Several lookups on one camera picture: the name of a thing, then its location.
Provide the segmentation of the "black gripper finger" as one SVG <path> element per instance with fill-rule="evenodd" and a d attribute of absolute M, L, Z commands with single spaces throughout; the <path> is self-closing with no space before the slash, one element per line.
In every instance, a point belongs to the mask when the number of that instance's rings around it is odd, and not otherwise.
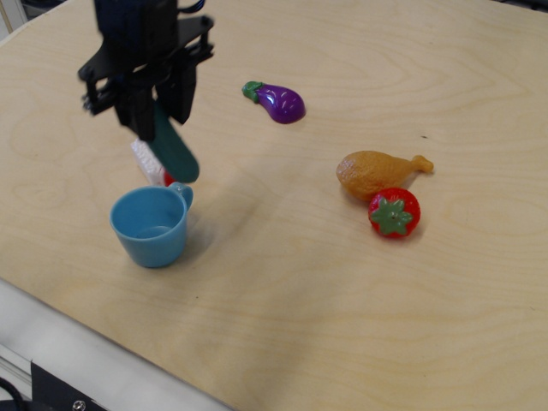
<path fill-rule="evenodd" d="M 156 86 L 158 102 L 164 112 L 179 124 L 184 124 L 190 117 L 196 83 L 196 67 L 191 66 L 176 69 Z"/>
<path fill-rule="evenodd" d="M 154 140 L 155 109 L 151 86 L 118 83 L 114 107 L 121 125 L 133 131 L 140 140 Z"/>

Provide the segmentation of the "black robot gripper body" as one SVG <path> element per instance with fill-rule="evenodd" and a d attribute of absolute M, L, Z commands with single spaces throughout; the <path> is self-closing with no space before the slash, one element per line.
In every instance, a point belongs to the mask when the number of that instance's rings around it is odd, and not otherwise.
<path fill-rule="evenodd" d="M 86 83 L 84 107 L 97 115 L 114 106 L 116 85 L 156 86 L 176 69 L 197 67 L 212 57 L 208 15 L 198 1 L 181 8 L 177 1 L 95 1 L 103 43 L 78 71 Z"/>

